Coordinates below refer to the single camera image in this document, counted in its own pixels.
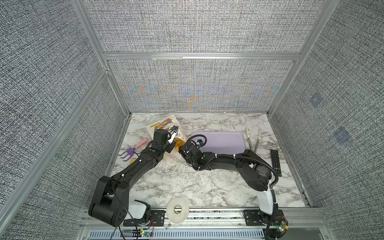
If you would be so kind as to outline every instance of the gray textured wall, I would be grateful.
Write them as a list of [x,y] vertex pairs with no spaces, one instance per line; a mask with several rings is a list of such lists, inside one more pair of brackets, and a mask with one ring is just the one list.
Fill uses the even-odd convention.
[[101,66],[70,0],[0,7],[0,207]]
[[111,60],[132,111],[267,111],[290,60]]
[[105,51],[299,52],[326,0],[84,0]]
[[384,1],[341,0],[272,121],[339,240],[382,239]]
[[105,80],[1,239],[73,239],[124,118]]

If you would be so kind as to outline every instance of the remote control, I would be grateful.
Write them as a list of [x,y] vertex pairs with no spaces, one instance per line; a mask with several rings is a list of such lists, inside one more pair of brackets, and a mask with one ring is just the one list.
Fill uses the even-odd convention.
[[281,177],[279,152],[271,149],[272,167],[279,177]]

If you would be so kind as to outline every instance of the roll of tape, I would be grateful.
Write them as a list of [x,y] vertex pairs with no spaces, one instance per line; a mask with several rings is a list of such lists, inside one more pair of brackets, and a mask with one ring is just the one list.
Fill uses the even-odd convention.
[[[175,207],[180,206],[181,212],[175,213]],[[182,197],[175,197],[167,204],[167,218],[173,223],[182,223],[189,215],[189,204]]]

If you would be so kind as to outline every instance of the yellow object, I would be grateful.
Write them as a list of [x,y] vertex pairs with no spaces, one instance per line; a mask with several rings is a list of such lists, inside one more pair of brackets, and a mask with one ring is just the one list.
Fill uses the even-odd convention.
[[176,149],[176,152],[179,151],[179,148],[181,146],[183,146],[185,144],[185,142],[183,140],[181,140],[180,138],[175,138],[174,141],[176,142],[176,145],[175,145],[175,149]]

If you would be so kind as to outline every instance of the marble table surface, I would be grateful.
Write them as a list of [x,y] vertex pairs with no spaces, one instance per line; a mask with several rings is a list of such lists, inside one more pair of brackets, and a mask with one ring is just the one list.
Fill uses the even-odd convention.
[[[270,149],[278,149],[282,177],[274,186],[279,207],[305,207],[287,162],[280,150],[277,139],[268,122],[266,114],[258,113],[134,113],[128,125],[119,154],[134,147],[147,137],[151,139],[146,126],[175,115],[186,137],[193,131],[238,131],[250,130],[252,146],[256,144],[258,131],[261,138],[256,153],[271,164]],[[146,144],[138,149],[140,152]],[[117,157],[112,174],[120,172],[129,165]],[[165,153],[159,164],[146,172],[132,187],[129,200],[141,200],[153,207],[165,207],[174,197],[183,197],[190,206],[200,207],[252,207],[258,206],[255,190],[251,189],[238,172],[216,169],[195,171],[186,167],[185,160],[175,150]]]

